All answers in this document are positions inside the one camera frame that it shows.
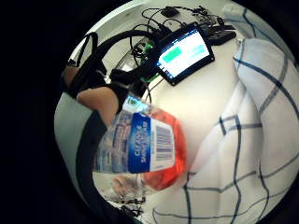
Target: plaid fabric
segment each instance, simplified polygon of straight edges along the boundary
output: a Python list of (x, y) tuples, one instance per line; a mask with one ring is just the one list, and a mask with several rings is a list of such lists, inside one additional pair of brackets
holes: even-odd
[(230, 22), (245, 38), (257, 37), (270, 41), (281, 48), (296, 64), (292, 52), (278, 33), (262, 18), (237, 3), (227, 4), (222, 9), (226, 21)]
[(183, 188), (152, 210), (153, 223), (256, 223), (299, 168), (299, 75), (274, 44), (246, 39), (239, 82), (202, 142)]

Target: black cable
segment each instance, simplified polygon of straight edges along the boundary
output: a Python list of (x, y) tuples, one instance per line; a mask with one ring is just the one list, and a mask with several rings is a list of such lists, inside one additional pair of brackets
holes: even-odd
[(176, 20), (176, 19), (172, 19), (172, 18), (165, 20), (165, 21), (162, 23), (162, 25), (165, 25), (165, 23), (166, 23), (167, 21), (177, 21), (181, 26), (183, 26), (183, 23), (182, 23), (181, 21), (178, 21), (178, 20)]
[[(148, 29), (150, 28), (152, 32), (158, 30), (158, 29), (153, 28), (153, 27), (152, 27), (151, 25), (149, 25), (149, 24), (143, 24), (143, 23), (136, 25), (135, 27), (133, 27), (132, 30), (134, 30), (134, 29), (136, 29), (138, 26), (142, 26), (142, 25), (143, 25), (143, 26), (146, 26)], [(134, 57), (135, 64), (136, 64), (136, 66), (138, 67), (138, 66), (139, 66), (139, 63), (138, 63), (138, 61), (137, 61), (137, 59), (136, 59), (136, 55), (135, 55), (135, 51), (134, 51), (134, 49), (135, 49), (136, 46), (133, 47), (133, 39), (132, 39), (132, 37), (130, 37), (130, 47), (131, 47), (132, 55), (133, 55), (133, 57)]]
[(150, 7), (150, 8), (147, 8), (147, 9), (145, 9), (145, 10), (143, 10), (143, 11), (141, 12), (141, 16), (142, 16), (142, 17), (144, 17), (145, 19), (148, 19), (148, 20), (151, 20), (151, 21), (156, 22), (156, 24), (159, 26), (159, 25), (160, 25), (159, 22), (157, 22), (157, 21), (154, 20), (153, 18), (150, 18), (150, 17), (147, 17), (147, 16), (144, 15), (144, 13), (145, 13), (146, 11), (148, 11), (148, 10), (158, 10), (158, 12), (159, 12), (159, 11), (161, 11), (161, 10), (163, 10), (163, 9), (162, 9), (162, 8), (157, 8), (157, 7)]
[(150, 97), (150, 98), (149, 98), (149, 101), (150, 101), (150, 103), (151, 103), (151, 95), (150, 95), (150, 92), (151, 92), (153, 89), (155, 89), (155, 88), (156, 88), (162, 81), (164, 81), (163, 78), (162, 78), (160, 81), (158, 81), (152, 88), (150, 88), (150, 89), (148, 90), (148, 95), (147, 95), (145, 101), (147, 101), (147, 100), (148, 100), (148, 97)]
[(179, 8), (179, 9), (185, 9), (191, 12), (194, 12), (194, 9), (188, 8), (188, 7), (175, 7), (175, 8)]
[(146, 84), (146, 86), (147, 86), (147, 90), (148, 90), (148, 95), (147, 95), (147, 98), (146, 98), (146, 101), (147, 101), (147, 99), (148, 99), (148, 97), (149, 97), (149, 103), (151, 104), (151, 94), (150, 94), (150, 88), (149, 88), (149, 83), (146, 83), (145, 82), (145, 84)]
[(159, 12), (161, 12), (163, 10), (163, 8), (160, 8), (158, 11), (156, 11), (155, 13), (153, 13), (150, 17), (149, 17), (149, 20), (148, 20), (148, 25), (150, 25), (150, 21), (155, 21), (159, 27), (161, 27), (161, 24), (159, 22), (157, 22), (156, 20), (153, 19), (153, 17), (158, 14)]

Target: tablet screen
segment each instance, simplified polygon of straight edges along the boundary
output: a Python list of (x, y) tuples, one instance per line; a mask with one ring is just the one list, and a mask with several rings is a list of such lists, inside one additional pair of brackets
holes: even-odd
[(162, 49), (157, 66), (172, 79), (207, 56), (210, 56), (210, 51), (203, 37), (197, 29), (192, 29)]

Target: green screen display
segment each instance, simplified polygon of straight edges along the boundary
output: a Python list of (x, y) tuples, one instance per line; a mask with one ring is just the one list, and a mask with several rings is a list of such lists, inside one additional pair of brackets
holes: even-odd
[(176, 47), (175, 49), (172, 49), (171, 51), (169, 51), (164, 57), (163, 60), (166, 63), (170, 63), (172, 60), (174, 60), (175, 58), (177, 58), (177, 56), (179, 56), (181, 54), (181, 49), (180, 47)]

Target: blue label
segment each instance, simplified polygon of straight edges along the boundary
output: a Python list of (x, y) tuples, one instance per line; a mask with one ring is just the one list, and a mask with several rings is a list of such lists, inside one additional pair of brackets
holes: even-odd
[(128, 163), (132, 174), (150, 170), (150, 118), (138, 113), (133, 114)]

